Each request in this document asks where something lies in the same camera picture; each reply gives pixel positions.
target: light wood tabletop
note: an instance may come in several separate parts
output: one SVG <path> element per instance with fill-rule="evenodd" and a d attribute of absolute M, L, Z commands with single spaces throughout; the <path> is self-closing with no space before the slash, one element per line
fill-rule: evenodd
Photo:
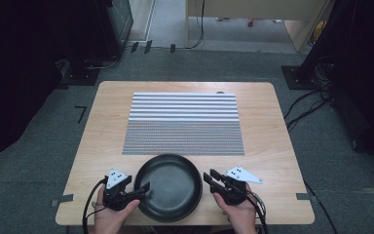
<path fill-rule="evenodd" d="M 85 203 L 97 182 L 115 168 L 135 178 L 138 170 L 156 155 L 123 155 L 132 97 L 135 92 L 216 93 L 236 95 L 244 156 L 189 156 L 201 176 L 215 169 L 224 173 L 236 166 L 263 179 L 250 183 L 252 191 L 264 201 L 267 224 L 310 224 L 315 220 L 310 200 L 298 200 L 296 193 L 306 188 L 281 114 L 281 108 L 270 83 L 219 82 L 121 82 L 106 81 L 99 85 L 84 130 L 64 195 L 74 194 L 74 201 L 59 205 L 56 222 L 81 225 Z M 133 182 L 127 186 L 133 191 Z M 89 218 L 94 224 L 94 216 Z M 136 209 L 126 225 L 226 225 L 221 213 L 203 183 L 199 205 L 187 217 L 172 223 L 160 223 Z"/>

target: person's right hand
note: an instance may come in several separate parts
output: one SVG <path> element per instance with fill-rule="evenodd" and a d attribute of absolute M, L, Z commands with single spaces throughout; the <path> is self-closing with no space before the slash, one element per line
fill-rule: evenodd
<path fill-rule="evenodd" d="M 229 206 L 224 202 L 220 194 L 213 193 L 213 196 L 218 207 L 223 210 L 223 214 L 229 218 L 237 234 L 256 233 L 256 210 L 249 201 L 245 200 L 236 206 Z M 249 198 L 254 204 L 257 204 L 257 201 L 252 196 L 249 196 Z"/>

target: gray carpet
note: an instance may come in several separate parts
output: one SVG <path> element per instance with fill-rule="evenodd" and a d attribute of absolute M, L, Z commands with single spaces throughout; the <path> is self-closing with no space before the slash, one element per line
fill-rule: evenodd
<path fill-rule="evenodd" d="M 282 112 L 306 91 L 290 91 L 281 65 L 299 65 L 304 55 L 139 48 L 100 72 L 94 87 L 55 90 L 19 141 L 0 154 L 0 233 L 65 233 L 51 200 L 62 195 L 97 85 L 122 81 L 271 82 Z M 319 96 L 296 105 L 289 119 Z M 78 124 L 82 109 L 89 108 Z M 351 139 L 330 104 L 301 120 L 290 133 L 302 175 L 327 208 L 339 233 L 374 233 L 374 154 L 351 149 Z M 332 233 L 318 203 L 312 225 L 271 225 L 271 233 Z M 72 227 L 70 233 L 80 233 Z"/>

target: wooden desk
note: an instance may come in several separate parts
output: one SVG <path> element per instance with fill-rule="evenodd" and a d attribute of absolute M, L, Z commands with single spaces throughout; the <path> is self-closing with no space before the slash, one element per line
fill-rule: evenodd
<path fill-rule="evenodd" d="M 274 87 L 270 83 L 119 82 L 99 85 L 93 108 L 63 194 L 73 202 L 61 203 L 56 214 L 60 225 L 81 225 L 84 205 L 95 184 L 111 168 L 135 178 L 152 156 L 122 155 L 134 92 L 234 93 L 239 110 L 244 156 L 186 156 L 203 172 L 225 172 L 237 165 L 264 180 L 250 184 L 265 202 L 268 224 L 310 224 L 315 216 L 310 201 L 296 199 L 306 193 L 299 166 L 287 133 Z M 169 225 L 226 225 L 227 218 L 215 204 L 208 184 L 197 208 L 186 218 Z M 127 191 L 133 190 L 133 183 Z M 94 223 L 94 216 L 89 224 Z M 168 225 L 137 209 L 126 225 Z"/>
<path fill-rule="evenodd" d="M 186 47 L 189 47 L 189 17 L 202 15 L 203 1 L 186 0 Z M 331 0 L 205 0 L 204 17 L 285 20 L 284 25 L 294 48 L 300 52 L 330 2 Z"/>

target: frying pan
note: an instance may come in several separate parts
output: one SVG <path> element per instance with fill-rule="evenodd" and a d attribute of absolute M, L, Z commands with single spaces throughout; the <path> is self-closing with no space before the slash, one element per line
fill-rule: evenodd
<path fill-rule="evenodd" d="M 189 215 L 202 197 L 202 177 L 192 162 L 177 154 L 161 154 L 138 171 L 134 190 L 150 181 L 150 190 L 138 205 L 148 217 L 174 222 Z"/>

